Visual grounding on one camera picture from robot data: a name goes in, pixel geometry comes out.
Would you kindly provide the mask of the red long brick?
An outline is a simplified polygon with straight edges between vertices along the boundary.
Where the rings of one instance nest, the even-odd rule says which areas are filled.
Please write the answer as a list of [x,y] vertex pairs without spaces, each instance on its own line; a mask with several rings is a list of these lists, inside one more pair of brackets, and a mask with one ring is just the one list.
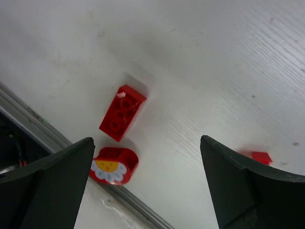
[[129,85],[119,87],[99,129],[120,142],[147,98]]

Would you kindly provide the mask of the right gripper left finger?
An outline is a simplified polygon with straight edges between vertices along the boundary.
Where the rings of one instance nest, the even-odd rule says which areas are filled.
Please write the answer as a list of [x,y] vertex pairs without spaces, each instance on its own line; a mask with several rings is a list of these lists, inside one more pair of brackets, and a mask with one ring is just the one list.
[[91,137],[0,176],[2,229],[72,229],[95,150]]

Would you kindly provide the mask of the red flower brick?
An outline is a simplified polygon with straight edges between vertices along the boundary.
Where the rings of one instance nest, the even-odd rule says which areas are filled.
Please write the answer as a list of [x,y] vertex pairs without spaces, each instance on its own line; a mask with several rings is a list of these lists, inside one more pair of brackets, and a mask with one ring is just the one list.
[[133,176],[139,158],[128,148],[104,147],[93,158],[89,176],[98,183],[122,186]]

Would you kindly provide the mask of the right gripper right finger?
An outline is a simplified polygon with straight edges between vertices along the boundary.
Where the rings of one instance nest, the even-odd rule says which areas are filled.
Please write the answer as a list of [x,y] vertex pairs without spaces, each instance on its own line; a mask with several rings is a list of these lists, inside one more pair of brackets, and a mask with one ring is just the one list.
[[200,150],[221,229],[303,229],[305,177],[243,156],[207,135]]

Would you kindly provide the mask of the tiny red tile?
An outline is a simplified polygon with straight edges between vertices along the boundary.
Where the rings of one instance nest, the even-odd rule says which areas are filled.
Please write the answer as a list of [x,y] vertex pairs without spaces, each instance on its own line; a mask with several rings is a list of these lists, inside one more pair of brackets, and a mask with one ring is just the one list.
[[270,165],[272,163],[272,159],[267,152],[252,152],[251,158],[264,165]]

